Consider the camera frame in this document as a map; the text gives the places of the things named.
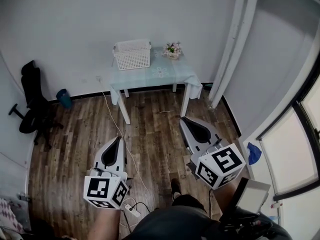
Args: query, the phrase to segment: plastic basket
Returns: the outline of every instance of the plastic basket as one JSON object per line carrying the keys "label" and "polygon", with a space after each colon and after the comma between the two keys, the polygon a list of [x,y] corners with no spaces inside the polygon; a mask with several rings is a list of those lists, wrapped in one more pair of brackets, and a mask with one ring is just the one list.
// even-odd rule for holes
{"label": "plastic basket", "polygon": [[119,70],[150,67],[151,43],[148,39],[117,42],[113,47]]}

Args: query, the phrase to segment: table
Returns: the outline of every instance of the table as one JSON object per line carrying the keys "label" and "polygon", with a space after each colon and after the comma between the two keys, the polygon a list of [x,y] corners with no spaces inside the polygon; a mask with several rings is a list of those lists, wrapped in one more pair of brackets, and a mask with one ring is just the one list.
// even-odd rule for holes
{"label": "table", "polygon": [[129,70],[118,70],[114,63],[109,74],[109,85],[113,105],[119,104],[125,123],[131,121],[120,91],[124,90],[125,97],[129,97],[128,89],[151,86],[173,85],[175,92],[177,84],[184,83],[183,102],[180,116],[186,115],[189,99],[200,98],[202,84],[196,73],[188,65],[183,53],[179,59],[169,59],[162,56],[162,47],[152,48],[150,51],[150,67]]}

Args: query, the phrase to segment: black baseboard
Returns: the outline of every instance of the black baseboard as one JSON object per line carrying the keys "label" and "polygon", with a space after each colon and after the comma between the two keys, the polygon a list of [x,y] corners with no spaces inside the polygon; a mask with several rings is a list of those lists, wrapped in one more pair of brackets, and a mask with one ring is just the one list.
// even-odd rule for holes
{"label": "black baseboard", "polygon": [[[179,83],[176,85],[177,88],[184,88],[185,84]],[[167,84],[167,85],[161,85],[161,86],[150,86],[150,87],[141,87],[141,88],[132,88],[128,89],[129,93],[136,93],[136,92],[146,92],[146,91],[158,91],[158,90],[163,90],[163,89],[172,89],[172,84]],[[104,91],[104,95],[110,95],[110,91]],[[102,91],[100,92],[94,92],[94,93],[89,93],[89,94],[83,94],[83,95],[77,95],[77,96],[72,96],[71,100],[80,100],[84,98],[91,98],[91,97],[99,97],[102,96]],[[50,104],[56,104],[59,103],[57,99],[50,100]]]}
{"label": "black baseboard", "polygon": [[233,115],[232,112],[231,112],[231,109],[230,109],[230,107],[229,107],[229,104],[228,104],[225,96],[222,95],[221,100],[222,100],[222,102],[223,102],[223,104],[224,104],[224,106],[225,106],[225,108],[226,108],[226,110],[227,110],[227,112],[228,112],[228,114],[229,114],[229,116],[230,116],[230,119],[231,119],[231,121],[232,121],[232,124],[234,125],[236,134],[238,135],[238,137],[240,137],[240,136],[241,136],[241,131],[240,131],[240,129],[239,129],[239,126],[238,126],[238,124],[237,124],[237,122],[236,122],[236,119],[235,119],[234,115]]}
{"label": "black baseboard", "polygon": [[[205,90],[205,85],[208,85],[208,84],[212,84],[212,82],[203,82],[202,85],[203,85],[203,89]],[[185,87],[185,84],[183,83],[179,83],[176,85],[177,88],[184,88]],[[136,92],[146,92],[146,91],[157,91],[157,90],[163,90],[163,89],[172,89],[172,84],[168,84],[168,85],[161,85],[161,86],[150,86],[150,87],[141,87],[141,88],[133,88],[133,89],[129,89],[128,92],[129,93],[136,93]],[[110,91],[104,91],[103,92],[104,95],[110,95]],[[78,96],[72,96],[71,97],[71,100],[79,100],[79,99],[84,99],[84,98],[91,98],[91,97],[98,97],[98,96],[102,96],[102,92],[95,92],[95,93],[89,93],[89,94],[83,94],[83,95],[78,95]],[[234,117],[234,115],[232,114],[231,112],[231,109],[226,101],[226,98],[224,96],[222,96],[221,98],[230,118],[231,118],[231,121],[234,125],[234,128],[235,128],[235,131],[236,133],[238,134],[238,137],[241,136],[241,132],[240,132],[240,129],[237,125],[237,122],[236,122],[236,119]],[[56,103],[59,103],[59,101],[57,99],[54,99],[54,100],[51,100],[49,101],[50,104],[56,104]]]}

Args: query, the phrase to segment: flower pot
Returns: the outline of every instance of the flower pot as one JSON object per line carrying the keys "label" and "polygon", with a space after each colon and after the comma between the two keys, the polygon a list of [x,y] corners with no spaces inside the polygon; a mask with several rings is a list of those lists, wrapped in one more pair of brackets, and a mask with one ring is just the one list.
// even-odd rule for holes
{"label": "flower pot", "polygon": [[179,54],[178,53],[174,53],[174,52],[170,52],[166,55],[169,59],[172,60],[177,60],[179,59]]}

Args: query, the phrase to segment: light blue tablecloth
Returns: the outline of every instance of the light blue tablecloth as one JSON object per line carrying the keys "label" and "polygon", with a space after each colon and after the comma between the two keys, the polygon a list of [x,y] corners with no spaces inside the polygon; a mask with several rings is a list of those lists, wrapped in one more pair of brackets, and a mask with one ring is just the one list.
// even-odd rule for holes
{"label": "light blue tablecloth", "polygon": [[150,51],[150,67],[118,70],[114,61],[109,84],[112,104],[118,103],[119,90],[163,86],[172,84],[191,84],[190,99],[198,98],[202,84],[196,73],[188,65],[186,57],[181,54],[179,59],[169,59],[162,56],[162,47]]}

